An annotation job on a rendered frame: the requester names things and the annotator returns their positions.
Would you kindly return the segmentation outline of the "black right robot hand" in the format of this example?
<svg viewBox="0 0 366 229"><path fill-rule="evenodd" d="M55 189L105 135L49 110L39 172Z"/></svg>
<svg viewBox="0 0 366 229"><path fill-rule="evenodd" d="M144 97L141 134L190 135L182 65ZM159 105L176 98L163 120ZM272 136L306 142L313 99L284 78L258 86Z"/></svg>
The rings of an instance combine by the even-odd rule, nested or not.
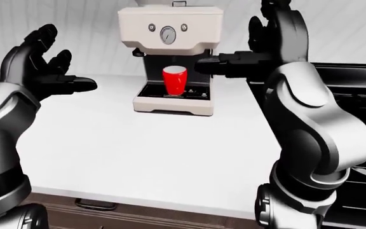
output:
<svg viewBox="0 0 366 229"><path fill-rule="evenodd" d="M261 0L261 13L248 23L250 51L221 53L200 59L194 70L227 78L264 77L277 67L308 60L309 36L301 13L290 7L291 0Z"/></svg>

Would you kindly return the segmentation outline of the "black stove cooktop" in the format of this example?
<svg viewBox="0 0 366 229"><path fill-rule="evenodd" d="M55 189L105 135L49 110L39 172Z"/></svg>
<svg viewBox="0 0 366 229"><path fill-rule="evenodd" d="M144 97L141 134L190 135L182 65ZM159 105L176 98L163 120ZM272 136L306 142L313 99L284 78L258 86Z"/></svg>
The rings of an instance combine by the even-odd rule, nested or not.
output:
<svg viewBox="0 0 366 229"><path fill-rule="evenodd" d="M366 66L313 64L337 105L366 125ZM262 109L264 84L269 76L249 78L250 89ZM366 228L366 162L350 169L337 188L337 198L327 211L320 229Z"/></svg>

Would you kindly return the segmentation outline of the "red plastic cup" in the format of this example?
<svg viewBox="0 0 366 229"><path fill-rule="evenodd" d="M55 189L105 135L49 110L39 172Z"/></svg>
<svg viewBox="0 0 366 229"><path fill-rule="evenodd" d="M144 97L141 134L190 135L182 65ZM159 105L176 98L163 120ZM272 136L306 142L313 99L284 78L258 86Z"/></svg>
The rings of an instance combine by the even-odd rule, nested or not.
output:
<svg viewBox="0 0 366 229"><path fill-rule="evenodd" d="M167 66L162 70L163 81L168 95L182 95L187 82L184 66Z"/></svg>

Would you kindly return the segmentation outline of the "white espresso coffee machine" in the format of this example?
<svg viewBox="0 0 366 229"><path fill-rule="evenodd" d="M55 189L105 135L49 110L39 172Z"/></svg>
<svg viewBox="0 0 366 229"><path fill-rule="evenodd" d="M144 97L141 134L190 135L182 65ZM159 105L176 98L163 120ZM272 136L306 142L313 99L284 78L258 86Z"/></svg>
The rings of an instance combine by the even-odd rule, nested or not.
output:
<svg viewBox="0 0 366 229"><path fill-rule="evenodd" d="M186 0L134 0L118 11L122 43L143 59L146 83L133 99L136 112L184 112L212 116L212 75L194 70L220 43L224 11L216 6L187 5ZM168 95L162 70L184 66L182 95Z"/></svg>

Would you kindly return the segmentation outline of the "brown wooden cabinet drawer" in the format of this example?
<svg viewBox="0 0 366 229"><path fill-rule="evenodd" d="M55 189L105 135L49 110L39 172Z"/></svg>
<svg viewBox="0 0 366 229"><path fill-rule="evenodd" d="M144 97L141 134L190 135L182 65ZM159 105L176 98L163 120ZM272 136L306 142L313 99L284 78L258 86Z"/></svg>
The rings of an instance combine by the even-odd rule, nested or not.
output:
<svg viewBox="0 0 366 229"><path fill-rule="evenodd" d="M43 204L50 229L262 229L251 219L118 204L113 211L85 209L74 198L31 194L26 204Z"/></svg>

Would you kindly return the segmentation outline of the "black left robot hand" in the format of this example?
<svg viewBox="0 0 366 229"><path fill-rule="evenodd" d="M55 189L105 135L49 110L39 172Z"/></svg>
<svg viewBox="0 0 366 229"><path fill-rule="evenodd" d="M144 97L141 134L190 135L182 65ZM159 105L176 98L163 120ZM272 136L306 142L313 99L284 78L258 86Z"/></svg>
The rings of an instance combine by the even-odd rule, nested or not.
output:
<svg viewBox="0 0 366 229"><path fill-rule="evenodd" d="M4 57L0 81L21 85L39 101L52 95L71 95L97 89L90 78L68 75L72 60L69 50L62 50L50 61L43 58L58 34L53 24L45 24L32 31L23 43L13 47Z"/></svg>

